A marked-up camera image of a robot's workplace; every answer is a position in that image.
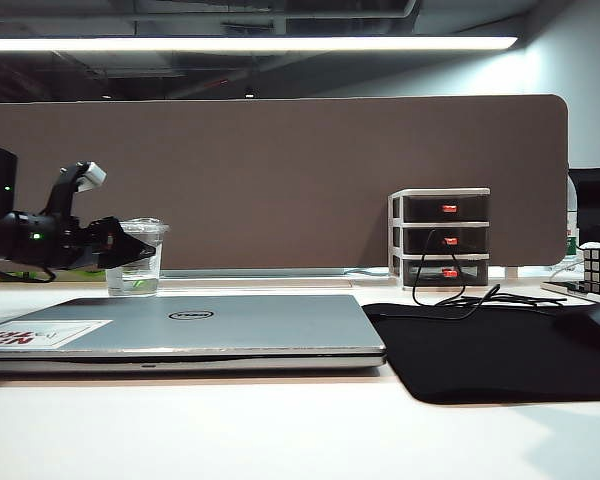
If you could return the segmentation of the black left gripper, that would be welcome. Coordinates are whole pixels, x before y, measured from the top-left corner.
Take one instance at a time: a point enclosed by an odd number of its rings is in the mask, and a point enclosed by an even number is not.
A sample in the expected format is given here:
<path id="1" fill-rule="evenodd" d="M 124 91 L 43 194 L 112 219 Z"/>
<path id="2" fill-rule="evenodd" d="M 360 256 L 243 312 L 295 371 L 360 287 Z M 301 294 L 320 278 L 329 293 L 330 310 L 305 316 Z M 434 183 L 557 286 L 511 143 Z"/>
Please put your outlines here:
<path id="1" fill-rule="evenodd" d="M 82 267 L 112 269 L 153 257 L 156 248 L 129 234 L 112 216 L 81 227 L 75 216 L 44 212 L 52 220 L 52 238 L 43 268 L 74 270 Z"/>

